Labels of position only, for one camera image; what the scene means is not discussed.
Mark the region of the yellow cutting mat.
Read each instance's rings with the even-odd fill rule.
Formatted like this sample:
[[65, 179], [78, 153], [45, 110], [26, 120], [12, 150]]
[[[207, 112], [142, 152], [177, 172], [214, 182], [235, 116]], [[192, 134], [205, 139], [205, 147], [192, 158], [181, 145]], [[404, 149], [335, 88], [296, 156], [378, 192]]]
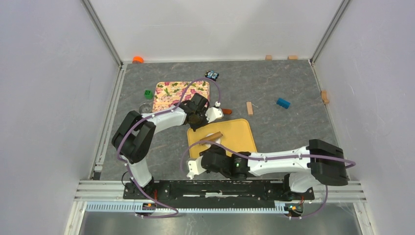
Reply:
[[192, 145], [209, 133], [221, 132], [221, 145], [235, 152], [256, 152], [257, 148], [250, 125], [245, 119], [234, 119], [208, 124], [196, 131], [188, 129], [188, 144]]

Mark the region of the white dough ball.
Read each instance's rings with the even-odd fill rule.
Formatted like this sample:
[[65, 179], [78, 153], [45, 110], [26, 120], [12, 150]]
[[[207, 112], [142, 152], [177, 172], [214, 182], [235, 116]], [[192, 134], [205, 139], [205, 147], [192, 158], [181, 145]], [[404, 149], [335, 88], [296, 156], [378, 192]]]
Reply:
[[222, 136], [223, 136], [223, 134], [221, 132], [209, 133], [208, 135], [206, 135], [206, 139], [208, 141], [213, 141], [213, 142], [216, 142], [216, 143], [221, 143]]

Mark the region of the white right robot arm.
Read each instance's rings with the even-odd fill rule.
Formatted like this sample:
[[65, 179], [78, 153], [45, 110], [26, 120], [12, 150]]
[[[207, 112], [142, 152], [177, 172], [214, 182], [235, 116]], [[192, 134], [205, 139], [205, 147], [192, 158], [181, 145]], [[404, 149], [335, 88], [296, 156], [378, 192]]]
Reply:
[[246, 180], [271, 173], [285, 173], [283, 195], [289, 200], [316, 185], [346, 186], [347, 168], [355, 163], [344, 158], [341, 148], [319, 139], [297, 149], [258, 153], [236, 152], [216, 142], [187, 162], [187, 178], [204, 172], [220, 173], [227, 179]]

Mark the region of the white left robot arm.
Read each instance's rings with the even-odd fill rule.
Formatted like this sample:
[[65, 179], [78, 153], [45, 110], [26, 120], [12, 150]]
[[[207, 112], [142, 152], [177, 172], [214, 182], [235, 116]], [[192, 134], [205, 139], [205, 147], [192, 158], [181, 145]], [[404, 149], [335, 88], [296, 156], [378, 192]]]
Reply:
[[146, 155], [155, 134], [187, 124], [196, 131], [223, 116], [219, 102], [211, 107], [209, 101], [198, 93], [191, 100], [179, 101], [162, 111], [147, 114], [130, 111], [113, 135], [111, 144], [136, 184], [136, 195], [145, 200], [154, 193], [151, 184], [154, 178], [149, 172]]

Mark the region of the black patterned small box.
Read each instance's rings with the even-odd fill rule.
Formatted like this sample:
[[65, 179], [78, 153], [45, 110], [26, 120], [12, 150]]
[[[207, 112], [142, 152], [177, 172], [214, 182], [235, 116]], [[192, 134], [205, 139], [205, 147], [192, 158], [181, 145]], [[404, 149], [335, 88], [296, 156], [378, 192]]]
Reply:
[[215, 72], [213, 70], [208, 70], [205, 73], [205, 78], [209, 78], [209, 79], [211, 79], [213, 81], [216, 81], [218, 77], [219, 77], [219, 73], [217, 73], [217, 72]]

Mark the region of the floral pattern tray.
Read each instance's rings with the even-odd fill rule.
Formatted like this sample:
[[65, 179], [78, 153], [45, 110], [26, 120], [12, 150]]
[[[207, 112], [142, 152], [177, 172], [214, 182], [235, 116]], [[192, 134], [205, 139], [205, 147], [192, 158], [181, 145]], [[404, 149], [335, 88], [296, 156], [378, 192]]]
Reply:
[[[183, 91], [190, 82], [174, 81], [174, 82], [159, 82], [156, 85], [155, 95], [153, 100], [153, 112], [158, 112], [170, 108], [179, 102]], [[182, 102], [190, 100], [196, 93], [209, 99], [210, 84], [206, 81], [197, 81], [190, 85], [186, 90]]]

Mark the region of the small wooden block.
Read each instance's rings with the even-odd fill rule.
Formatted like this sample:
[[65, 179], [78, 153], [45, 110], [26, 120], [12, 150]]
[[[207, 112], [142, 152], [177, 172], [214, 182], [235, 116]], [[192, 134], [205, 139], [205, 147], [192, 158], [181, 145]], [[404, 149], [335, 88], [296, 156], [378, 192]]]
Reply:
[[249, 116], [252, 116], [254, 114], [252, 103], [250, 101], [247, 101], [246, 102], [246, 107], [247, 107], [247, 114]]

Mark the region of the green plastic block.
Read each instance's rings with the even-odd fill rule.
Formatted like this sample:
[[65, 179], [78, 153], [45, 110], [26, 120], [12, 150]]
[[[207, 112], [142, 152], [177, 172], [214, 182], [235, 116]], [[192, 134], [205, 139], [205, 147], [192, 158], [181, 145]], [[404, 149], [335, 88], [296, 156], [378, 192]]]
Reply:
[[151, 90], [145, 90], [144, 97], [146, 99], [153, 99], [153, 97], [154, 97], [153, 91], [151, 91]]

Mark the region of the blue plastic block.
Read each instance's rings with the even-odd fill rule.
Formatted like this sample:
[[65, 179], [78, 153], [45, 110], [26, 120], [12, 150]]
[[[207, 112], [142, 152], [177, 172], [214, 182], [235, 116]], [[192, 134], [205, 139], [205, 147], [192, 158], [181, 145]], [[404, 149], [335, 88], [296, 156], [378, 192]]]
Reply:
[[284, 109], [288, 109], [291, 103], [283, 98], [278, 98], [276, 104], [283, 107]]

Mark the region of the orange plastic cap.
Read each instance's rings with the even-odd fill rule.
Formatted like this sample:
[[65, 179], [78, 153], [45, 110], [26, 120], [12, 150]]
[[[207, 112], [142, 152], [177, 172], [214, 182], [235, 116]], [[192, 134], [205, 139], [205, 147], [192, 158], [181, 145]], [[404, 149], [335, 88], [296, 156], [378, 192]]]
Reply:
[[132, 59], [133, 64], [141, 64], [144, 63], [144, 59], [140, 56], [134, 56]]

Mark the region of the wooden piece right edge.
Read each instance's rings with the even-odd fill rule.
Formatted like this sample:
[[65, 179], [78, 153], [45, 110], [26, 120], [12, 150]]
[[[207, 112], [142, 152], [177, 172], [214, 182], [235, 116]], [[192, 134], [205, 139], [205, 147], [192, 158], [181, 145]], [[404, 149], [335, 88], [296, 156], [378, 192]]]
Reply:
[[325, 105], [329, 104], [330, 101], [329, 101], [329, 98], [327, 96], [327, 91], [326, 90], [321, 91], [321, 99], [322, 99], [323, 104], [325, 104]]

